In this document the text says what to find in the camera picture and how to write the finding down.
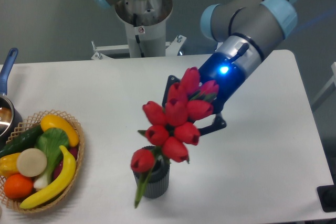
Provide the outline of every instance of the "blue light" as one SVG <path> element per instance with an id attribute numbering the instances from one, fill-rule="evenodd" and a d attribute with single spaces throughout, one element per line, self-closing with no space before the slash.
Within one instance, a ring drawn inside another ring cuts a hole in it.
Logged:
<path id="1" fill-rule="evenodd" d="M 229 71 L 229 67 L 224 66 L 219 69 L 220 73 L 226 74 Z"/>

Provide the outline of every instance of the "white radish slice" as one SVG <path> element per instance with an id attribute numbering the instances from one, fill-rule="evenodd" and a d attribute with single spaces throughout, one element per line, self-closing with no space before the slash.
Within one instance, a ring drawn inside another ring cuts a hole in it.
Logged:
<path id="1" fill-rule="evenodd" d="M 40 175 L 47 167 L 47 157 L 41 150 L 36 148 L 26 149 L 16 160 L 17 170 L 26 177 Z"/>

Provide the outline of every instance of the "orange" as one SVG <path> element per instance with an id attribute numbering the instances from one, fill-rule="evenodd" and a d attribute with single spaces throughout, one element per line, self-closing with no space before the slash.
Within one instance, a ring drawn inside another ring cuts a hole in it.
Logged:
<path id="1" fill-rule="evenodd" d="M 33 190 L 33 180 L 22 174 L 14 174 L 6 179 L 4 193 L 10 199 L 27 197 Z"/>

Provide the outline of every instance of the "blue pot handle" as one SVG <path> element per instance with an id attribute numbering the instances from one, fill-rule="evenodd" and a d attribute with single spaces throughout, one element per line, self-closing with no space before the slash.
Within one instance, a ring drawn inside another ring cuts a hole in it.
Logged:
<path id="1" fill-rule="evenodd" d="M 11 72 L 12 66 L 15 62 L 16 56 L 19 50 L 17 48 L 12 48 L 9 50 L 6 61 L 0 72 L 0 94 L 7 94 L 7 81 L 9 73 Z"/>

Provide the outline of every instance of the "saucepan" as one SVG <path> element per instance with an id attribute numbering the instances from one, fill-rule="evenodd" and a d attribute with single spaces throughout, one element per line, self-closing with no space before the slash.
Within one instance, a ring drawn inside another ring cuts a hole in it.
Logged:
<path id="1" fill-rule="evenodd" d="M 21 115 L 14 108 L 14 105 L 7 97 L 7 81 L 9 73 L 13 67 L 16 56 L 18 55 L 17 48 L 9 50 L 5 63 L 0 72 L 0 148 L 3 148 L 17 127 L 19 122 L 22 122 Z"/>

